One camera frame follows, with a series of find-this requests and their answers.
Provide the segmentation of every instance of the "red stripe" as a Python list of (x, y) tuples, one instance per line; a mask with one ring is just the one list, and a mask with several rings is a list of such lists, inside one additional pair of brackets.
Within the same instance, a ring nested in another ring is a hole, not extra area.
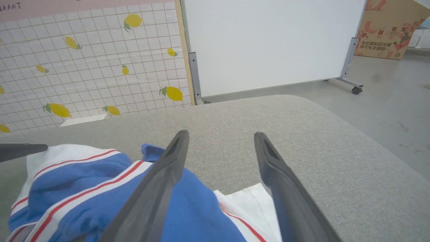
[(52, 211), (50, 211), (50, 213), (48, 214), (48, 217), (45, 219), (45, 221), (43, 222), (43, 224), (40, 226), (40, 228), (37, 230), (37, 232), (34, 234), (34, 236), (31, 238), (31, 240), (30, 240), (30, 242), (34, 242), (34, 241), (36, 241), (36, 239), (39, 237), (39, 235), (43, 232), (43, 230), (46, 228), (46, 226), (48, 226), (48, 224), (49, 224), (49, 222), (52, 220), (52, 217), (53, 217), (53, 215), (54, 215), (54, 213), (55, 212), (57, 212), (58, 210), (60, 210), (62, 207), (64, 207), (65, 205), (67, 205), (68, 203), (70, 203), (70, 202), (72, 202), (72, 201), (74, 201), (74, 200), (76, 200), (76, 199), (78, 199), (78, 198), (80, 198), (80, 197), (82, 197), (83, 195), (86, 195), (86, 194), (88, 194), (88, 193), (90, 193), (90, 192), (93, 192), (93, 191), (95, 191), (95, 190), (97, 190), (97, 189), (100, 189), (100, 188), (102, 188), (102, 187), (104, 187), (104, 186), (108, 186), (108, 185), (111, 185), (111, 184), (114, 184), (114, 183), (117, 183), (117, 182), (119, 182), (119, 181), (121, 181), (122, 179), (124, 179), (126, 176), (128, 176), (128, 175), (130, 175), (132, 172), (134, 172), (141, 164), (143, 163), (143, 161), (139, 161), (139, 162), (137, 162), (137, 164), (132, 168), (132, 169), (130, 169), (128, 172), (126, 172), (124, 175), (122, 175), (120, 178), (118, 178), (118, 179), (116, 179), (115, 181), (111, 181), (111, 182), (108, 182), (108, 183), (105, 183), (105, 184), (103, 184), (103, 185), (100, 185), (100, 186), (98, 186), (98, 187), (95, 187), (95, 188), (93, 188), (93, 189), (91, 189), (91, 190), (88, 190), (88, 191), (86, 191), (86, 192), (83, 192), (83, 193), (81, 193), (81, 194), (79, 194), (79, 195), (77, 195), (77, 196), (75, 196), (75, 197), (72, 197), (72, 198), (70, 198), (70, 199), (68, 199), (67, 201), (64, 201), (63, 203), (61, 203), (60, 205), (58, 205), (56, 208), (54, 208)]
[(21, 233), (21, 231), (23, 230), (23, 229), (25, 229), (27, 226), (24, 226), (24, 227), (22, 227), (22, 228), (20, 228), (14, 235), (13, 235), (13, 237), (10, 239), (10, 241), (9, 242), (13, 242), (13, 240), (17, 237), (17, 235), (19, 234), (19, 233)]
[(90, 158), (86, 158), (86, 159), (82, 159), (82, 160), (70, 160), (70, 161), (63, 161), (63, 162), (60, 162), (60, 163), (57, 163), (57, 164), (52, 164), (52, 165), (50, 165), (50, 166), (48, 166), (48, 167), (45, 167), (45, 168), (43, 168), (42, 170), (40, 170), (39, 172), (37, 172), (36, 173), (36, 175), (34, 175), (34, 178), (36, 178), (37, 177), (37, 175), (40, 173), (40, 172), (42, 172), (42, 171), (44, 171), (44, 170), (46, 170), (46, 169), (49, 169), (49, 168), (51, 168), (51, 167), (54, 167), (54, 166), (57, 166), (57, 165), (61, 165), (61, 164), (64, 164), (64, 163), (68, 163), (68, 162), (72, 162), (72, 161), (86, 161), (86, 160), (90, 160), (90, 159), (93, 159), (93, 158), (96, 158), (96, 157), (99, 157), (99, 156), (102, 156), (102, 155), (107, 155), (107, 154), (109, 154), (109, 153), (112, 153), (112, 152), (114, 152), (114, 151), (117, 151), (117, 150), (110, 150), (110, 151), (108, 151), (108, 152), (105, 152), (105, 153), (103, 153), (103, 154), (99, 154), (99, 155), (95, 155), (95, 156), (91, 156)]
[(16, 206), (18, 206), (20, 203), (23, 203), (23, 202), (25, 202), (25, 201), (27, 201), (28, 200), (28, 197), (26, 197), (26, 198), (23, 198), (23, 199), (21, 199), (21, 200), (19, 200), (17, 203), (15, 203), (15, 205), (12, 207), (12, 210), (14, 209), (14, 208), (16, 208)]
[(249, 225), (247, 222), (245, 222), (243, 219), (241, 219), (240, 217), (236, 217), (234, 215), (231, 215), (230, 213), (227, 213), (227, 211), (225, 211), (223, 208), (221, 208), (222, 211), (224, 211), (224, 213), (226, 213), (229, 216), (232, 216), (234, 218), (237, 218), (238, 220), (240, 220), (243, 224), (245, 224), (245, 226), (248, 227), (248, 229), (260, 240), (260, 241), (264, 241), (266, 242), (266, 240), (257, 232), (255, 231), (251, 225)]

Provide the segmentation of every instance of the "whiteboard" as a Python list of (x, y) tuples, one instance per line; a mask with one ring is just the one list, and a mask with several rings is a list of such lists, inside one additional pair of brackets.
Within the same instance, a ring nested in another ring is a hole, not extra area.
[(365, 0), (184, 0), (201, 96), (338, 78)]

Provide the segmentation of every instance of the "concrete floor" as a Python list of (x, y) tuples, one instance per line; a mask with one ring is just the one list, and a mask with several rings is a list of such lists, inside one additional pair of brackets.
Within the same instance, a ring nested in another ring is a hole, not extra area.
[(401, 61), (355, 56), (348, 78), (364, 84), (359, 95), (338, 80), (315, 81), (206, 98), (230, 99), (274, 94), (312, 100), (369, 135), (430, 180), (430, 57)]

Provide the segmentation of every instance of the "lemon print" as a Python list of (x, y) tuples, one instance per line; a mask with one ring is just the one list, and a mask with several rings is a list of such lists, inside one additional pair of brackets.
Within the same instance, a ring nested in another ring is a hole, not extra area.
[(178, 53), (177, 52), (175, 52), (173, 49), (171, 49), (171, 48), (167, 48), (167, 53), (169, 54), (169, 55), (171, 55), (171, 56), (177, 56), (178, 55)]
[(124, 29), (128, 32), (127, 29), (132, 29), (130, 27), (136, 28), (139, 27), (142, 23), (142, 18), (137, 14), (130, 14), (124, 21)]
[(48, 70), (48, 69), (43, 68), (43, 66), (41, 66), (41, 65), (37, 65), (37, 66), (36, 66), (36, 69), (37, 69), (38, 71), (42, 72), (42, 73), (48, 73), (48, 72), (49, 72), (49, 70)]
[(163, 94), (164, 96), (167, 94), (173, 101), (182, 101), (182, 92), (176, 87), (164, 87), (160, 89), (159, 94)]
[(114, 106), (106, 106), (103, 111), (109, 112), (112, 115), (120, 115), (120, 111)]
[(82, 49), (82, 46), (80, 46), (78, 43), (76, 43), (76, 41), (75, 41), (74, 39), (72, 39), (72, 38), (70, 38), (70, 37), (66, 36), (66, 37), (64, 38), (64, 40), (66, 41), (66, 44), (67, 44), (70, 48), (72, 48), (72, 49), (74, 49), (74, 50), (80, 50), (80, 49)]
[(63, 118), (71, 117), (70, 111), (60, 104), (56, 104), (56, 103), (46, 104), (45, 106), (43, 106), (43, 111), (46, 112), (45, 110), (48, 111), (48, 113), (51, 113), (52, 111), (55, 115)]
[(3, 133), (10, 133), (10, 129), (3, 124), (0, 124), (0, 131)]
[(129, 74), (129, 68), (126, 65), (123, 65), (123, 74), (125, 76)]

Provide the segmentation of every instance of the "white tile pattern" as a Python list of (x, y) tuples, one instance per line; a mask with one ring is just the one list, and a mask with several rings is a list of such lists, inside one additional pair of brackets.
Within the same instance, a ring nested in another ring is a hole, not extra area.
[[(142, 17), (127, 32), (124, 19)], [(65, 120), (43, 112), (47, 103), (66, 107), (72, 118), (105, 113), (121, 116), (190, 106), (178, 20), (174, 3), (93, 9), (1, 24), (0, 124), (8, 136), (59, 127)], [(65, 37), (82, 49), (69, 48)], [(178, 53), (168, 55), (167, 48)], [(36, 65), (49, 70), (37, 71)], [(122, 65), (129, 74), (124, 76)], [(176, 87), (183, 101), (160, 96)]]

